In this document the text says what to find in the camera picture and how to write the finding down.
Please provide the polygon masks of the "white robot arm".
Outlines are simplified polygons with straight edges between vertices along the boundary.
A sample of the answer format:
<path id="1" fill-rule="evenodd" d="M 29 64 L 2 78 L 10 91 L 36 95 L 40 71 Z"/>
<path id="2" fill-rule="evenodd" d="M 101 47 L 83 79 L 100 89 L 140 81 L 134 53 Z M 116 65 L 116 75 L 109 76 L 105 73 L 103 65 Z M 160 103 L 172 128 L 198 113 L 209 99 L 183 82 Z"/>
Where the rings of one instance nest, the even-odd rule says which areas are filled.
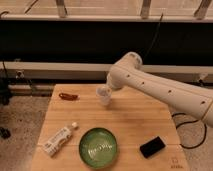
<path id="1" fill-rule="evenodd" d="M 213 90 L 145 73 L 141 65 L 137 53 L 126 53 L 111 66 L 106 84 L 114 91 L 124 86 L 142 91 L 213 127 Z"/>

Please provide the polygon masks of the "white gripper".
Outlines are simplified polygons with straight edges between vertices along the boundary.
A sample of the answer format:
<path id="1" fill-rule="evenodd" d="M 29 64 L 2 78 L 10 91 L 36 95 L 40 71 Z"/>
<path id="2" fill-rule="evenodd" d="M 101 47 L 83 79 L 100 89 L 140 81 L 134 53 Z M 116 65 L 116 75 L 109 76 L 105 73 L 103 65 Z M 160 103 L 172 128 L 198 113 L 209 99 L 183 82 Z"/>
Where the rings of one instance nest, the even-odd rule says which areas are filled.
<path id="1" fill-rule="evenodd" d="M 110 74 L 107 75 L 107 81 L 106 84 L 113 90 L 118 91 L 123 88 L 123 85 L 116 81 Z"/>

